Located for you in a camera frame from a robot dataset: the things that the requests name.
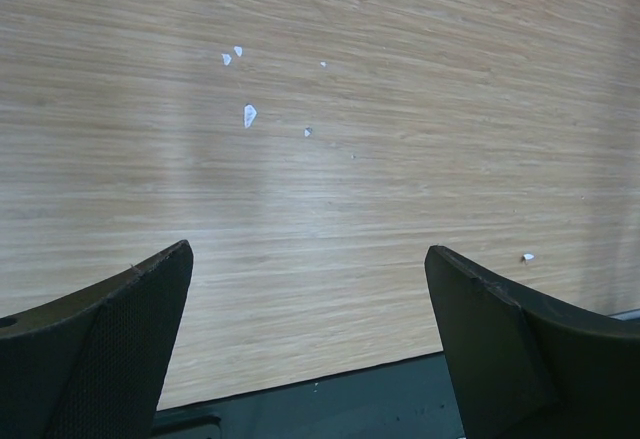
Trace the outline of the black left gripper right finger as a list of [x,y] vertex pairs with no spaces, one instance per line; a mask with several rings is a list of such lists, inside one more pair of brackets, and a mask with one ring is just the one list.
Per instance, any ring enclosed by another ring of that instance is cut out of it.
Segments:
[[424,266],[466,437],[638,437],[638,313],[579,308],[445,246]]

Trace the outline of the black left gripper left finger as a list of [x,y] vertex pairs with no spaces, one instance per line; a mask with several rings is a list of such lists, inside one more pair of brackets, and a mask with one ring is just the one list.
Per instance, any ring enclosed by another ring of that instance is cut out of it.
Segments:
[[1,320],[4,438],[148,438],[186,304],[182,240]]

